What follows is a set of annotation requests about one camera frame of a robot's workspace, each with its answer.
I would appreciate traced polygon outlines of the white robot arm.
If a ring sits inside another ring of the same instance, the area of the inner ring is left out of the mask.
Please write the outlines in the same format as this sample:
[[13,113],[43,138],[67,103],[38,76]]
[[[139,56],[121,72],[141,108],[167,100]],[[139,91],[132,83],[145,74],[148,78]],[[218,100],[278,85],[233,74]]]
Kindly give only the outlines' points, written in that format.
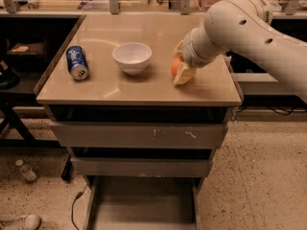
[[220,54],[248,58],[307,102],[307,44],[271,26],[266,0],[223,0],[174,50],[174,84],[183,85]]

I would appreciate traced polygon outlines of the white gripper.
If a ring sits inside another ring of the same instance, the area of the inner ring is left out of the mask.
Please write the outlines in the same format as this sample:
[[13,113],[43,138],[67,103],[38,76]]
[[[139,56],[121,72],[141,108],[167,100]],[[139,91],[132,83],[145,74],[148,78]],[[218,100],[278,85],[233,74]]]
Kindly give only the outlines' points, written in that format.
[[173,54],[178,56],[182,53],[184,62],[182,61],[178,67],[177,75],[174,77],[174,85],[185,84],[196,75],[196,68],[202,68],[211,62],[206,53],[208,41],[204,28],[195,28],[178,43]]

